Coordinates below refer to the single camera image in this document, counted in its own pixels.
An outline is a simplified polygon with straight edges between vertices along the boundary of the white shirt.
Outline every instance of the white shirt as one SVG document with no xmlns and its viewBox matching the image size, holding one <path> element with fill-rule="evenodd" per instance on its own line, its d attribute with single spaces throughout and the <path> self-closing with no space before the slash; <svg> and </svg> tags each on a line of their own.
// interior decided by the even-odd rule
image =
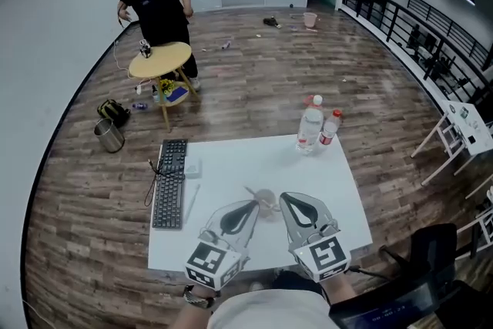
<svg viewBox="0 0 493 329">
<path fill-rule="evenodd" d="M 226 300 L 207 329 L 337 329 L 329 310 L 319 294 L 308 290 L 257 290 Z"/>
</svg>

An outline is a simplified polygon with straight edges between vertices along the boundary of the yellow tabletop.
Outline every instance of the yellow tabletop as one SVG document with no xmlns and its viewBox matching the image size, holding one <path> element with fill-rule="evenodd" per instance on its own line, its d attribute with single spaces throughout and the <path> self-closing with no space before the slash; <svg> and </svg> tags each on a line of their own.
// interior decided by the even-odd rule
<svg viewBox="0 0 493 329">
<path fill-rule="evenodd" d="M 184 42 L 171 42 L 151 48 L 151 56 L 138 54 L 131 62 L 129 71 L 137 79 L 153 79 L 178 69 L 192 55 L 192 49 Z"/>
</svg>

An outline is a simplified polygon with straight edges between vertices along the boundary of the round wooden table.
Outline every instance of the round wooden table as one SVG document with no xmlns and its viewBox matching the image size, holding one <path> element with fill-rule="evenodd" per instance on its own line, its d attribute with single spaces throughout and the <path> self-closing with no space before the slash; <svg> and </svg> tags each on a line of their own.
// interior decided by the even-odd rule
<svg viewBox="0 0 493 329">
<path fill-rule="evenodd" d="M 165 45 L 159 45 L 151 48 L 151 56 L 144 58 L 138 54 L 131 62 L 129 71 L 133 77 L 137 79 L 156 79 L 157 89 L 159 92 L 159 105 L 163 110 L 164 122 L 168 132 L 171 130 L 169 127 L 168 113 L 166 107 L 176 106 L 180 104 L 191 92 L 198 100 L 200 100 L 197 92 L 190 84 L 190 81 L 185 76 L 182 70 L 182 65 L 192 55 L 192 49 L 188 44 L 184 42 L 171 42 Z M 175 102 L 167 102 L 165 100 L 164 92 L 161 89 L 161 78 L 163 74 L 177 71 L 184 81 L 184 84 L 179 82 L 177 86 L 183 86 L 186 89 L 186 94 L 177 99 Z"/>
</svg>

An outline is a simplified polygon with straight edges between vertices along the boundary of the monitor screen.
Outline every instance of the monitor screen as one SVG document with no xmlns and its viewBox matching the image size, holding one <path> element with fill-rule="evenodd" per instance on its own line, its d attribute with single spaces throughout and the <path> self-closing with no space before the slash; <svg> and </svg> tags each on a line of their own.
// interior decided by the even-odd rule
<svg viewBox="0 0 493 329">
<path fill-rule="evenodd" d="M 335 304 L 330 317 L 342 329 L 405 328 L 438 308 L 429 277 L 397 279 Z"/>
</svg>

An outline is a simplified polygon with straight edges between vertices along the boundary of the black pants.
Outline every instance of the black pants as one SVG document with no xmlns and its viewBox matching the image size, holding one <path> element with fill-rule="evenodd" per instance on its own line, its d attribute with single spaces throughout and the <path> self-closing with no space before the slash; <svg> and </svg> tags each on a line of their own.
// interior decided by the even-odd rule
<svg viewBox="0 0 493 329">
<path fill-rule="evenodd" d="M 155 45 L 162 45 L 166 44 L 168 42 L 184 42 L 188 45 L 190 45 L 190 36 L 188 33 L 188 28 L 186 26 L 186 23 L 183 24 L 178 24 L 174 25 L 173 29 L 170 29 L 169 32 L 167 32 L 162 38 L 160 39 L 154 39 L 154 40 L 148 40 L 149 44 L 151 47 Z M 193 54 L 189 57 L 189 59 L 185 62 L 183 65 L 183 72 L 185 73 L 185 76 L 190 77 L 190 78 L 195 78 L 198 75 L 197 71 L 197 64 L 195 62 L 195 57 Z M 175 74 L 174 73 L 168 73 L 165 74 L 164 76 L 161 76 L 162 79 L 175 79 Z"/>
<path fill-rule="evenodd" d="M 303 278 L 293 271 L 283 271 L 272 283 L 272 289 L 310 290 L 324 297 L 324 290 L 315 281 Z"/>
</svg>

